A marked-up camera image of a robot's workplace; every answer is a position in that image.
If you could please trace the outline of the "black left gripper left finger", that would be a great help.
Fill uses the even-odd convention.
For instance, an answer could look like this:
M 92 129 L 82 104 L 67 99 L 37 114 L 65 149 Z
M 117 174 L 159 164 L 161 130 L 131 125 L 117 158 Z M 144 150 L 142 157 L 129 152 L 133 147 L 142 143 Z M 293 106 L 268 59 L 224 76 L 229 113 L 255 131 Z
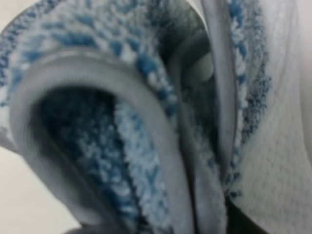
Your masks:
M 64 234 L 92 234 L 93 230 L 90 228 L 77 228 L 77 229 L 71 229 Z

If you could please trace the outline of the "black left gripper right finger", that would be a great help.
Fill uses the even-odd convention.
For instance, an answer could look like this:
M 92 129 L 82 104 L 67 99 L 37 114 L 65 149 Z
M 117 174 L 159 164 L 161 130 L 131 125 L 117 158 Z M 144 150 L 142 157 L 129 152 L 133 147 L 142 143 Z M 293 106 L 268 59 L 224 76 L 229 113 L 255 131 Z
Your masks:
M 226 200 L 228 211 L 228 234 L 257 234 L 257 227 L 230 201 Z

